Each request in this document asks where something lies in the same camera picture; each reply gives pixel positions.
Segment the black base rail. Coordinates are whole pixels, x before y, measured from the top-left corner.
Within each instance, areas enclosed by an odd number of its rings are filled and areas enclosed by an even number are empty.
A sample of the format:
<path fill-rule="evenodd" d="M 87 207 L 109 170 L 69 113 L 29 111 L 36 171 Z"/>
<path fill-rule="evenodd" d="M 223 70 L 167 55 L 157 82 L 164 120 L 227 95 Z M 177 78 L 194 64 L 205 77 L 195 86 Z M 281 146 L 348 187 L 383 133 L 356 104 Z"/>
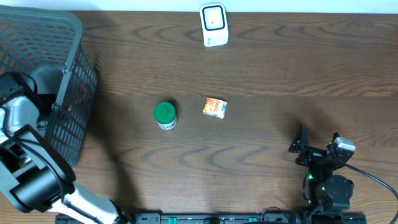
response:
<path fill-rule="evenodd" d="M 137 213 L 137 224 L 367 224 L 365 215 L 346 214 L 342 216 L 313 215 L 309 221 L 299 215 L 270 212 L 264 215 L 161 215 L 158 213 Z"/>

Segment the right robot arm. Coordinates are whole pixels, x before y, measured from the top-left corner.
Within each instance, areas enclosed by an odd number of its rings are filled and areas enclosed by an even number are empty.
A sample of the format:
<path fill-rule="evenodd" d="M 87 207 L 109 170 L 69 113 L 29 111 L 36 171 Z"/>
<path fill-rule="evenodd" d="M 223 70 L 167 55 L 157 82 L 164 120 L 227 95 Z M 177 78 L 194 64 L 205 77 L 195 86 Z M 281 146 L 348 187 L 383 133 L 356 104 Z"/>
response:
<path fill-rule="evenodd" d="M 297 153 L 295 163 L 308 168 L 303 180 L 303 197 L 309 207 L 302 215 L 302 223 L 342 223 L 343 212 L 350 208 L 354 183 L 333 172 L 345 166 L 353 156 L 353 141 L 334 133 L 325 149 L 310 145 L 307 129 L 300 125 L 289 152 Z"/>

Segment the orange snack packet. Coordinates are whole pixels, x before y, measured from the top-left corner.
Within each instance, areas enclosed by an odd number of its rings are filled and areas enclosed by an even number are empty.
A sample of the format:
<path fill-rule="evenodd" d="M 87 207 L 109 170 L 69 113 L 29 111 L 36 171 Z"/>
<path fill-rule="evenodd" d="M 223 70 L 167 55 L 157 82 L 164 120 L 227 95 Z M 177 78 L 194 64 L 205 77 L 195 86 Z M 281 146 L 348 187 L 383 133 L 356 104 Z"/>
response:
<path fill-rule="evenodd" d="M 226 106 L 228 102 L 217 98 L 206 98 L 203 114 L 223 119 L 226 114 Z"/>

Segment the grey plastic mesh basket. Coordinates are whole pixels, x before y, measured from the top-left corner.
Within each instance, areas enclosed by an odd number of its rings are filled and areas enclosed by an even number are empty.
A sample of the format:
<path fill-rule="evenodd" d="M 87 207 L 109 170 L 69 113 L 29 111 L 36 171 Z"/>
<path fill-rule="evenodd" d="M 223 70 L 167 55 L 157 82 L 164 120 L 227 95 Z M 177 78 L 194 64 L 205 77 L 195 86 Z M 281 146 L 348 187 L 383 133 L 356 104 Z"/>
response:
<path fill-rule="evenodd" d="M 1 73 L 25 74 L 39 94 L 55 95 L 44 138 L 75 167 L 96 94 L 97 76 L 70 12 L 1 6 Z"/>

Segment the green lid white jar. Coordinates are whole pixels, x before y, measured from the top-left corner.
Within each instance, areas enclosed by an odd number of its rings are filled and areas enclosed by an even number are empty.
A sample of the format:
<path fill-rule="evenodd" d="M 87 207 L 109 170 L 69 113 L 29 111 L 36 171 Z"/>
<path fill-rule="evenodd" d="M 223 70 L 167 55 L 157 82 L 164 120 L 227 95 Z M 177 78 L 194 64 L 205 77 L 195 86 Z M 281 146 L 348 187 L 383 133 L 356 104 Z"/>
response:
<path fill-rule="evenodd" d="M 177 125 L 177 112 L 173 104 L 161 102 L 154 109 L 154 118 L 160 129 L 170 130 Z"/>

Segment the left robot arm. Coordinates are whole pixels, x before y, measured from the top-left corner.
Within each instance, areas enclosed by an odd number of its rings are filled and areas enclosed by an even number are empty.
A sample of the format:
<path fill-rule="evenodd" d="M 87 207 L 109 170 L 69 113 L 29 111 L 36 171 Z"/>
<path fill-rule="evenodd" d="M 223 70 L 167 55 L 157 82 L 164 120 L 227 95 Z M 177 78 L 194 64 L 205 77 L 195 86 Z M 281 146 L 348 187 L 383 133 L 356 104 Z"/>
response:
<path fill-rule="evenodd" d="M 55 212 L 81 223 L 135 223 L 112 200 L 76 182 L 71 165 L 44 138 L 51 109 L 35 80 L 1 75 L 1 192 L 18 210 Z"/>

